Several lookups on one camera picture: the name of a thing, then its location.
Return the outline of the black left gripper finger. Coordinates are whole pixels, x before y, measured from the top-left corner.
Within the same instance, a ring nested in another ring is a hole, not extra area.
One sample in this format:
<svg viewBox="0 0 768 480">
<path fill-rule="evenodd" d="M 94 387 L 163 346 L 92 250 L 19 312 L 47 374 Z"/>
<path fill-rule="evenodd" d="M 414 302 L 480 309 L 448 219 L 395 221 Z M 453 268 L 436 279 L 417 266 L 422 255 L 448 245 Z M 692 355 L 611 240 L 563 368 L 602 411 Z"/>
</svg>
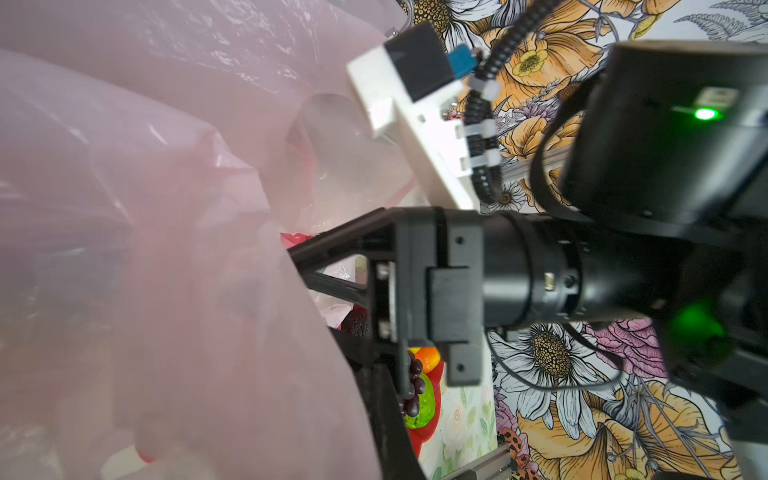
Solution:
<svg viewBox="0 0 768 480">
<path fill-rule="evenodd" d="M 382 477 L 423 479 L 399 408 L 409 379 L 407 348 L 336 329 L 332 335 L 353 371 L 367 410 Z"/>
</svg>

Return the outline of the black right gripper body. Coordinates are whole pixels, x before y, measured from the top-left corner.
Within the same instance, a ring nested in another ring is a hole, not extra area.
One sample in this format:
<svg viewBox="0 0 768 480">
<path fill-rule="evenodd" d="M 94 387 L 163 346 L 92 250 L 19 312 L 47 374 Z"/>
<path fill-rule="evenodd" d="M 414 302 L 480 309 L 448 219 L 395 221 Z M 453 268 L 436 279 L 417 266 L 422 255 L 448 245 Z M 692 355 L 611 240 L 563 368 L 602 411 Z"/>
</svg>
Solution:
<svg viewBox="0 0 768 480">
<path fill-rule="evenodd" d="M 365 228 L 369 312 L 378 340 L 430 343 L 448 379 L 475 385 L 490 329 L 645 311 L 660 295 L 654 242 L 545 215 L 438 208 L 377 213 Z"/>
</svg>

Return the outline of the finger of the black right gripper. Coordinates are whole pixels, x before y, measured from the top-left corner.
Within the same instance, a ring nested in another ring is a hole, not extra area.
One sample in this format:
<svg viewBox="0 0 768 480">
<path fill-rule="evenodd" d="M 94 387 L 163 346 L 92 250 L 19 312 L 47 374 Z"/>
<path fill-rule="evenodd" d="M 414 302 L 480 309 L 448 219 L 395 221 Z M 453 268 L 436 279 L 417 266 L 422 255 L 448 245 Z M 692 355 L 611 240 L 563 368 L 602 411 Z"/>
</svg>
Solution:
<svg viewBox="0 0 768 480">
<path fill-rule="evenodd" d="M 288 254 L 305 282 L 339 281 L 323 270 L 355 255 L 370 263 L 395 263 L 398 218 L 398 208 L 379 208 L 291 247 Z"/>
<path fill-rule="evenodd" d="M 319 272 L 303 272 L 301 277 L 312 291 L 370 309 L 372 294 L 365 285 Z"/>
</svg>

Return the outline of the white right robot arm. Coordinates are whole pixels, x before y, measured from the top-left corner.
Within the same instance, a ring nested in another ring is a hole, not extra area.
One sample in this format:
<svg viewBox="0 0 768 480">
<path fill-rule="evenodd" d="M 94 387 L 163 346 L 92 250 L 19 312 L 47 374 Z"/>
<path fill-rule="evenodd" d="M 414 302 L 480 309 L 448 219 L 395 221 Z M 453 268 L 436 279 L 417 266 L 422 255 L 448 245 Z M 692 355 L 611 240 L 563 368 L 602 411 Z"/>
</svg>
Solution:
<svg viewBox="0 0 768 480">
<path fill-rule="evenodd" d="M 671 380 L 713 399 L 746 479 L 767 475 L 767 49 L 616 45 L 560 110 L 584 120 L 539 215 L 378 209 L 290 251 L 306 285 L 366 308 L 335 340 L 356 373 L 382 475 L 422 471 L 400 417 L 410 346 L 450 384 L 482 374 L 480 338 L 535 324 L 654 321 Z"/>
</svg>

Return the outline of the pink plastic bag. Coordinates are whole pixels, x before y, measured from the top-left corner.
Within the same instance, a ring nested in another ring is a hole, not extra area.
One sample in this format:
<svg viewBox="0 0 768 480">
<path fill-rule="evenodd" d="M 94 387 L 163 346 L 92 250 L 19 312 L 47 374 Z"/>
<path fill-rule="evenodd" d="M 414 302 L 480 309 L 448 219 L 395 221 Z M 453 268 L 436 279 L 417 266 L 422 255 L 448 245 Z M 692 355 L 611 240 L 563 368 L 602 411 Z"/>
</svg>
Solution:
<svg viewBox="0 0 768 480">
<path fill-rule="evenodd" d="M 349 61 L 394 1 L 1 5 L 1 475 L 378 479 L 282 235 L 403 196 Z"/>
</svg>

